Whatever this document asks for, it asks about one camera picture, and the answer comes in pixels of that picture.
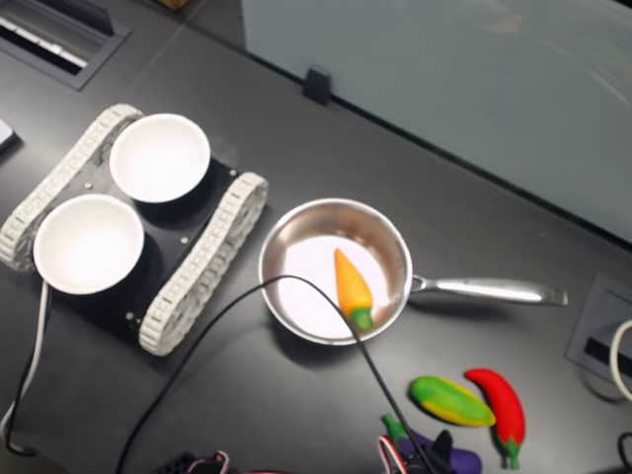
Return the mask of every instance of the plastic pepper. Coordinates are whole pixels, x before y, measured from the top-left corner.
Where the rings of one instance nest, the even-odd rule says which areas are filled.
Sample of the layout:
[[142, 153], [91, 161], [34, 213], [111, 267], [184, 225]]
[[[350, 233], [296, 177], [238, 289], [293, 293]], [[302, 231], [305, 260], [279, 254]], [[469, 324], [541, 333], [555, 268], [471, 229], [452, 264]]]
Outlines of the plastic pepper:
[[366, 281], [340, 249], [336, 249], [336, 288], [338, 304], [345, 316], [361, 331], [373, 327], [371, 306], [373, 299]]
[[489, 368], [473, 368], [465, 378], [479, 385], [490, 400], [497, 418], [496, 433], [510, 458], [512, 469], [518, 469], [517, 455], [524, 441], [524, 412], [514, 390], [498, 373]]
[[411, 395], [433, 415], [465, 427], [490, 427], [496, 422], [490, 408], [476, 395], [440, 377], [419, 377], [411, 384]]
[[[397, 422], [390, 414], [384, 415], [382, 421], [388, 430], [388, 437], [404, 458], [410, 458], [415, 454], [415, 447], [408, 438], [402, 424]], [[432, 445], [433, 442], [422, 434], [413, 432], [415, 439], [421, 446]], [[453, 448], [449, 454], [450, 465], [456, 474], [481, 474], [483, 463], [475, 452], [466, 449]]]

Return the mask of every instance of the purple eggplant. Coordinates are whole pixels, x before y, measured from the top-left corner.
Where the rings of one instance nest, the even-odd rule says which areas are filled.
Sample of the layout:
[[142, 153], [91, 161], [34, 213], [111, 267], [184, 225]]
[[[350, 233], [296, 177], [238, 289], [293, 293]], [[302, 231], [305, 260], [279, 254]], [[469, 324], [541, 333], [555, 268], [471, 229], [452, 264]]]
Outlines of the purple eggplant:
[[[388, 437], [394, 444], [395, 448], [404, 458], [409, 458], [415, 453], [415, 447], [409, 440], [404, 427], [395, 421], [391, 415], [384, 415], [382, 417], [383, 422], [386, 424], [388, 430]], [[432, 446], [433, 441], [427, 437], [413, 432], [415, 439], [421, 446]], [[478, 454], [465, 449], [454, 448], [450, 452], [449, 457], [450, 465], [456, 471], [456, 474], [481, 474], [483, 472], [483, 463]]]

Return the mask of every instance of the red toy chili pepper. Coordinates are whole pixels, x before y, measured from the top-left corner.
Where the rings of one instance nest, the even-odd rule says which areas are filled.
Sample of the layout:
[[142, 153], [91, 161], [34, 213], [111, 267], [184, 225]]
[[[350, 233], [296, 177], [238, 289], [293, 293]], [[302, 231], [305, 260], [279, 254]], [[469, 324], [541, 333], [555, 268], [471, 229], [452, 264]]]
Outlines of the red toy chili pepper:
[[512, 387], [489, 368], [472, 368], [465, 378], [480, 386], [496, 415], [496, 433], [510, 457], [511, 468], [517, 469], [517, 454], [524, 440], [524, 413]]

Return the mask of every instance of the black desk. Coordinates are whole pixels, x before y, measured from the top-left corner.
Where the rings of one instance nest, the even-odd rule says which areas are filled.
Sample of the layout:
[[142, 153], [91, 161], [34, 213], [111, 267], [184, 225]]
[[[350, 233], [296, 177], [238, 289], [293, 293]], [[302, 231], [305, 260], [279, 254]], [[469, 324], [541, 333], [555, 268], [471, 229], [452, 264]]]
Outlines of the black desk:
[[[465, 369], [489, 366], [513, 383], [525, 408], [522, 472], [617, 465], [616, 436], [632, 428], [632, 406], [595, 398], [564, 352], [594, 271], [632, 282], [629, 253], [346, 110], [303, 99], [294, 84], [199, 33], [183, 30], [134, 83], [178, 25], [136, 3], [121, 1], [113, 12], [133, 34], [80, 93], [0, 54], [0, 112], [26, 140], [0, 158], [0, 220], [105, 107], [129, 102], [150, 114], [186, 115], [231, 143], [241, 169], [271, 182], [268, 210], [194, 333], [256, 282], [259, 249], [283, 213], [315, 198], [355, 198], [393, 220], [422, 275], [522, 277], [570, 292], [565, 309], [437, 298], [409, 306], [369, 350], [411, 424], [427, 435], [443, 428], [407, 400], [412, 378], [465, 383]], [[2, 407], [34, 337], [38, 292], [33, 276], [0, 267]], [[57, 309], [19, 432], [71, 472], [110, 473], [182, 352], [155, 359]], [[387, 411], [355, 348], [297, 340], [253, 296], [200, 346], [126, 472], [149, 472], [185, 449], [217, 448], [242, 469], [378, 472], [375, 438]], [[457, 446], [481, 454], [486, 472], [500, 470], [487, 432], [452, 431]]]

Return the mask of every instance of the gray wall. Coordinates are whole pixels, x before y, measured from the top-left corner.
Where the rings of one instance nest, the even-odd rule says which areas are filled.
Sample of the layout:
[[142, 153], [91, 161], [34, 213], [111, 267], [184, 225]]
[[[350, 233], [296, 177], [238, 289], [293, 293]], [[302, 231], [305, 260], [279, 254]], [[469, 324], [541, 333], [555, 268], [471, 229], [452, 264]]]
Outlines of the gray wall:
[[632, 10], [243, 0], [248, 50], [632, 241]]

